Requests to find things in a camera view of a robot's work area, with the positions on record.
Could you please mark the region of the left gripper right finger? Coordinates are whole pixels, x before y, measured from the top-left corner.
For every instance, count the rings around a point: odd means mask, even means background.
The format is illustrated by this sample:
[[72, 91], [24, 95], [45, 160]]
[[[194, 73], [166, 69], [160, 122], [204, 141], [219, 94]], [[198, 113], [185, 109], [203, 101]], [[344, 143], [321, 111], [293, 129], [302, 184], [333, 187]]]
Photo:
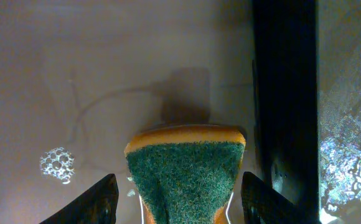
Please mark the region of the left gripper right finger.
[[320, 224], [251, 172], [243, 173], [241, 202], [248, 224]]

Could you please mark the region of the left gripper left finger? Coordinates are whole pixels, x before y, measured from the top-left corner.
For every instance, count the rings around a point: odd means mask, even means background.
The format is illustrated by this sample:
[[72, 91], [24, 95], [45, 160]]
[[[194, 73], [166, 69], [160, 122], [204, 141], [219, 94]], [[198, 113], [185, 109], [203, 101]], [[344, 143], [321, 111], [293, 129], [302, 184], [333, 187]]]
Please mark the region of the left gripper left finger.
[[108, 174], [40, 224], [115, 224], [119, 191]]

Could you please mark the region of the green and orange sponge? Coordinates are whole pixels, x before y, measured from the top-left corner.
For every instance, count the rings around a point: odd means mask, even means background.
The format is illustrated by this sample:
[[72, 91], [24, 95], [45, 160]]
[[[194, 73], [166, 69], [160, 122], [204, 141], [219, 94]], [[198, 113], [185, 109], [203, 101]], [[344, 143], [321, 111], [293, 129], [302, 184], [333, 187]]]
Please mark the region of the green and orange sponge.
[[235, 126], [171, 126], [136, 135], [124, 154], [142, 222], [230, 223], [245, 146]]

